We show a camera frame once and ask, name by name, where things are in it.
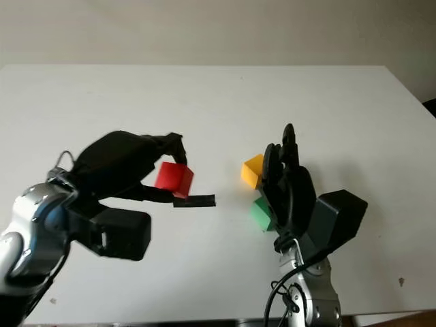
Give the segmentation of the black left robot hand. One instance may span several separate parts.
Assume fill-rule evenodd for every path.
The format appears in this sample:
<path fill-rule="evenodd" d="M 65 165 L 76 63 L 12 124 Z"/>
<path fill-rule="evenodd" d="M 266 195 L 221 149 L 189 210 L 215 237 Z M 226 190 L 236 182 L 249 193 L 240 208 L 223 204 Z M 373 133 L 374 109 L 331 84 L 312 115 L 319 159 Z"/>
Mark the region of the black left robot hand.
<path fill-rule="evenodd" d="M 106 134 L 79 154 L 70 171 L 81 198 L 122 198 L 172 203 L 170 191 L 142 184 L 163 155 L 187 164 L 182 135 L 136 135 L 126 131 Z"/>

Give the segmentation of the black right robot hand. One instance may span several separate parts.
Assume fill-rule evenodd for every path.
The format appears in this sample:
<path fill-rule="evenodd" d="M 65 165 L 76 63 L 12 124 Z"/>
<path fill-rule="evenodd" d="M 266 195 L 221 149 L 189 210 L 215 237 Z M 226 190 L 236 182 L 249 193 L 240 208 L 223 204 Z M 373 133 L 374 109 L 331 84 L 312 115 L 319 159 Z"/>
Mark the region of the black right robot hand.
<path fill-rule="evenodd" d="M 260 193 L 271 214 L 277 253 L 286 252 L 307 230 L 316 194 L 309 171 L 299 162 L 294 126 L 283 131 L 282 143 L 270 143 L 262 164 Z"/>

